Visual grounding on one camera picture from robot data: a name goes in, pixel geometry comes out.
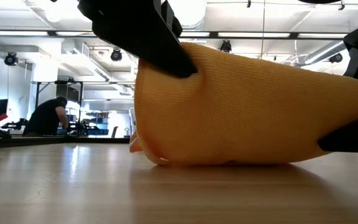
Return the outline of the orange microfiber towel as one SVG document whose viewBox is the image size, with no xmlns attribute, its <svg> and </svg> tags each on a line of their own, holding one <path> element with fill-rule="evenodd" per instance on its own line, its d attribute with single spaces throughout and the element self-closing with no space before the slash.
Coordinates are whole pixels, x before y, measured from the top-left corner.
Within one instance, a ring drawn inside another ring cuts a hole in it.
<svg viewBox="0 0 358 224">
<path fill-rule="evenodd" d="M 285 164 L 323 156 L 319 138 L 358 119 L 358 80 L 183 48 L 198 71 L 139 61 L 131 152 L 162 166 Z"/>
</svg>

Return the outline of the person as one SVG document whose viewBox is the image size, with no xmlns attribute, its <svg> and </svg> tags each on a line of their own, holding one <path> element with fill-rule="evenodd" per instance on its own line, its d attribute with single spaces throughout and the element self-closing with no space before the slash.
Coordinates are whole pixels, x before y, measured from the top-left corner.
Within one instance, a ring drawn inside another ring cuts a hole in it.
<svg viewBox="0 0 358 224">
<path fill-rule="evenodd" d="M 23 136 L 53 136 L 61 124 L 67 131 L 69 122 L 66 114 L 67 99 L 58 96 L 39 105 L 25 126 Z"/>
</svg>

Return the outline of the silver ventilation duct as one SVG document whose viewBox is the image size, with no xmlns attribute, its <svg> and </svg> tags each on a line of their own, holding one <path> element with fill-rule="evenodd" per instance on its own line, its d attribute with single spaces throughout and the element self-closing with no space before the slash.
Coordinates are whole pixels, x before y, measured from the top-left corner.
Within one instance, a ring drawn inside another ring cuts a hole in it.
<svg viewBox="0 0 358 224">
<path fill-rule="evenodd" d="M 184 30 L 200 30 L 206 15 L 206 0 L 167 0 Z"/>
<path fill-rule="evenodd" d="M 332 57 L 345 49 L 346 46 L 342 40 L 335 40 L 307 55 L 303 63 L 306 65 L 314 64 Z"/>
</svg>

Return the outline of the long ceiling light rail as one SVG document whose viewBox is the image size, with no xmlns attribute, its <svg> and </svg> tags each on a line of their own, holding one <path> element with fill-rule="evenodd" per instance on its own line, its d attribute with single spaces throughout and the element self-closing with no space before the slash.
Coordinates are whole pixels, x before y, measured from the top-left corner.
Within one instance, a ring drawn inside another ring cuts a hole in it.
<svg viewBox="0 0 358 224">
<path fill-rule="evenodd" d="M 341 40 L 347 33 L 340 32 L 218 32 L 188 31 L 182 32 L 180 39 L 316 39 Z M 92 31 L 61 30 L 0 30 L 0 37 L 68 37 L 96 38 Z"/>
</svg>

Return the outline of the black gantry frame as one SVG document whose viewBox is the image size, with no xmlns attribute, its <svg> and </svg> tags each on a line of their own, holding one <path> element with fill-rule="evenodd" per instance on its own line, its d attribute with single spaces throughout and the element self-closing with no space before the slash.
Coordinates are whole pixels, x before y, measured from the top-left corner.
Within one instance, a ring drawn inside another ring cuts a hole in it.
<svg viewBox="0 0 358 224">
<path fill-rule="evenodd" d="M 77 103 L 79 105 L 78 111 L 78 117 L 75 122 L 75 130 L 76 130 L 76 136 L 81 136 L 81 107 L 83 106 L 83 90 L 84 90 L 84 82 L 83 81 L 75 81 L 75 80 L 55 80 L 55 81 L 43 81 L 43 82 L 36 82 L 31 81 L 31 84 L 36 85 L 36 94 L 35 94 L 35 108 L 39 106 L 39 95 L 40 93 L 45 90 L 49 85 L 61 85 L 66 86 L 67 88 L 71 85 L 79 85 L 80 89 L 78 90 L 78 97 L 77 97 Z"/>
</svg>

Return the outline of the black aluminium frame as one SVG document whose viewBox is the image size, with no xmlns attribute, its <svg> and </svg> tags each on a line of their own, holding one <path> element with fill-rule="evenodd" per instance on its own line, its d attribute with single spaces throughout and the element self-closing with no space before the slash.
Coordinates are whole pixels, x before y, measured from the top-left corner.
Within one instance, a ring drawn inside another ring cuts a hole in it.
<svg viewBox="0 0 358 224">
<path fill-rule="evenodd" d="M 36 138 L 0 138 L 0 148 L 38 146 L 48 144 L 129 144 L 129 138 L 80 138 L 80 137 L 36 137 Z"/>
</svg>

